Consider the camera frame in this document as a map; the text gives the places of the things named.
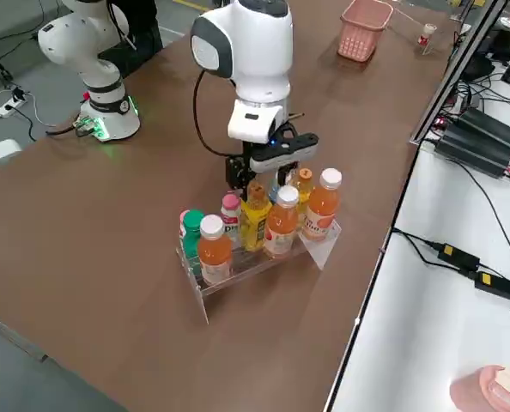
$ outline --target floor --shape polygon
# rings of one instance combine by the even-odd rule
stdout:
[[[184,0],[156,1],[161,37],[165,45],[187,33],[193,19],[201,13],[199,8],[193,9],[183,3],[176,3],[184,2]],[[431,9],[446,7],[446,0],[413,0],[411,2]],[[203,7],[209,7],[211,0],[195,0],[195,2],[192,0],[185,3],[197,3]],[[16,44],[17,38],[10,39],[7,43],[2,42],[0,52],[3,54]],[[79,78],[66,68],[47,62],[35,42],[25,43],[16,52],[10,54],[4,62],[15,74],[15,82],[35,95],[38,116],[43,122],[60,124],[77,109],[83,93],[83,85]],[[0,93],[0,106],[8,98],[8,92]],[[32,101],[28,102],[22,110],[34,119]],[[28,122],[19,116],[0,119],[0,141],[7,138],[15,139],[21,147],[25,148],[31,144],[27,129]],[[44,130],[46,130],[45,125],[34,121],[34,136],[42,136]],[[62,369],[55,361],[47,359],[40,363],[0,336],[0,412],[54,410],[117,412],[122,411],[123,408],[73,373]]]

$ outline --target green bottle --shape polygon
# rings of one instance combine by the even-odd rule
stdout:
[[[194,272],[196,278],[202,276],[200,261],[197,258],[197,243],[200,240],[200,223],[203,219],[203,212],[199,210],[191,210],[183,219],[185,227],[185,237],[183,238],[183,250],[188,264]]]

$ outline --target pink basket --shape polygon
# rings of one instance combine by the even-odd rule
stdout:
[[[337,53],[365,62],[375,51],[394,8],[378,0],[354,0],[341,16],[343,32]]]

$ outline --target white robotic arm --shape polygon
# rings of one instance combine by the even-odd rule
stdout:
[[[132,136],[140,127],[137,109],[126,93],[118,68],[98,58],[120,41],[106,0],[63,0],[74,13],[43,26],[38,34],[41,51],[56,64],[76,71],[89,99],[82,105],[78,124],[92,130],[102,142]],[[112,5],[121,33],[129,32],[123,12]]]
[[[228,135],[266,144],[288,120],[293,22],[287,3],[240,0],[203,14],[191,30],[194,58],[236,84]]]
[[[297,135],[288,122],[293,21],[285,0],[235,0],[200,15],[191,49],[202,69],[236,87],[228,135],[243,142],[243,154],[227,159],[233,189],[245,189],[255,173],[284,175],[314,155],[318,137]]]

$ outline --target power strip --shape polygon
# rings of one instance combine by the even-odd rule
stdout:
[[[20,106],[24,105],[27,100],[21,100],[21,99],[15,99],[11,97],[7,102],[3,104],[3,106],[0,107],[0,118],[8,118],[11,114],[15,112],[14,109],[18,109]],[[12,108],[10,110],[7,110],[5,107],[11,106]]]

